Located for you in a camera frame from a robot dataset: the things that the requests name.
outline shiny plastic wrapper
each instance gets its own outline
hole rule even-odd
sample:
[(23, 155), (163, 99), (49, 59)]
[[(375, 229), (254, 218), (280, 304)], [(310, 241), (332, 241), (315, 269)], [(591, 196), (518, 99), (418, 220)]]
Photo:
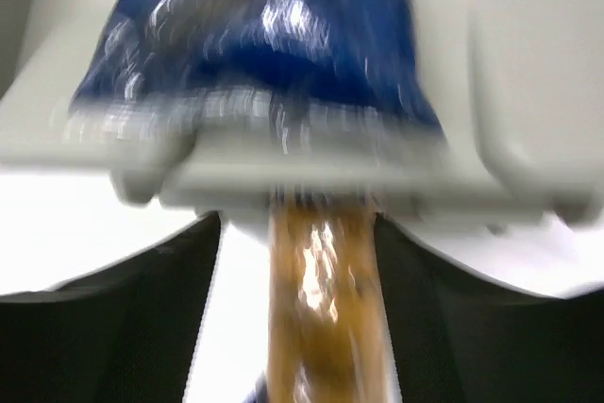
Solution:
[(440, 131), (415, 76), (411, 0), (118, 0), (72, 113), (135, 132), (243, 123), (281, 140)]
[(387, 401), (385, 312), (366, 209), (275, 209), (271, 403)]

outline blue snack bag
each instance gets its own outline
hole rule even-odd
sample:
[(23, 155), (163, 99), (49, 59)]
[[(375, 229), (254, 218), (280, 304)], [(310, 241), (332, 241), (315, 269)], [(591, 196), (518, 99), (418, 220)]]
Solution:
[(254, 98), (269, 122), (319, 105), (440, 130), (413, 38), (411, 0), (118, 0), (73, 108), (195, 129)]

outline orange package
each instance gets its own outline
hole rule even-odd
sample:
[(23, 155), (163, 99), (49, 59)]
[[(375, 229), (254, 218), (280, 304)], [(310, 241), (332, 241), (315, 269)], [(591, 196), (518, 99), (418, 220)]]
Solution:
[(386, 401), (386, 324), (364, 209), (273, 213), (271, 403)]

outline transparent plastic packaging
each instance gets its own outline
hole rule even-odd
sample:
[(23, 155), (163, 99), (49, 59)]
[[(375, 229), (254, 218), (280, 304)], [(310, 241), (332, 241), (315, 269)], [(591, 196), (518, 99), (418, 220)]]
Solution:
[(367, 209), (275, 209), (271, 403), (387, 401), (386, 322)]
[(245, 124), (299, 142), (440, 131), (415, 76), (411, 0), (118, 0), (72, 113), (134, 133)]

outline plastic crate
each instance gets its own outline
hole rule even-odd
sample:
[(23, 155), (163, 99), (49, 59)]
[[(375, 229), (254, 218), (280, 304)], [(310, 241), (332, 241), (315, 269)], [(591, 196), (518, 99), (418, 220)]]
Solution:
[(339, 153), (284, 162), (267, 138), (142, 142), (69, 121), (114, 1), (31, 0), (18, 75), (0, 104), (0, 162), (109, 169), (124, 200), (158, 195), (181, 207), (263, 206), (277, 184), (303, 184), (370, 188), (393, 215), (497, 222), (555, 210), (576, 223), (600, 213), (601, 0), (414, 0), (420, 78), (447, 146), (414, 143), (402, 165)]

